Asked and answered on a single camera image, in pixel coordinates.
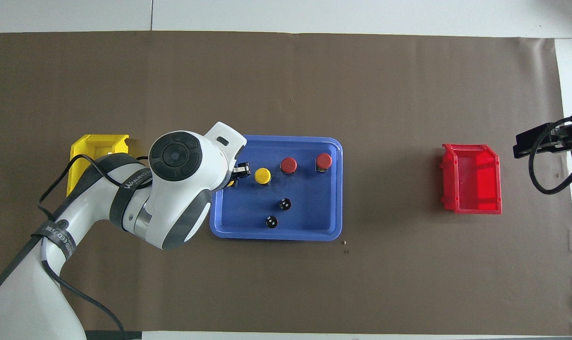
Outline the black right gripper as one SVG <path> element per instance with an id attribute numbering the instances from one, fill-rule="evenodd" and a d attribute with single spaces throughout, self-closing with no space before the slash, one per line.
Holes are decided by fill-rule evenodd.
<path id="1" fill-rule="evenodd" d="M 551 123 L 545 123 L 515 136 L 513 153 L 516 159 L 528 156 L 537 137 Z M 538 145 L 537 153 L 564 153 L 572 156 L 572 123 L 552 129 Z"/>

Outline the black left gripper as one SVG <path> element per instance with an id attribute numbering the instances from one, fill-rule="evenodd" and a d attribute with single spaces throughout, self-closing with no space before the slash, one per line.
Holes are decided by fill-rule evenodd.
<path id="1" fill-rule="evenodd" d="M 251 174 L 251 170 L 250 170 L 250 163 L 249 162 L 243 162 L 243 163 L 237 164 L 237 166 L 235 166 L 233 168 L 232 187 L 238 187 L 239 181 L 241 179 L 247 178 L 248 176 L 250 176 L 250 174 Z"/>

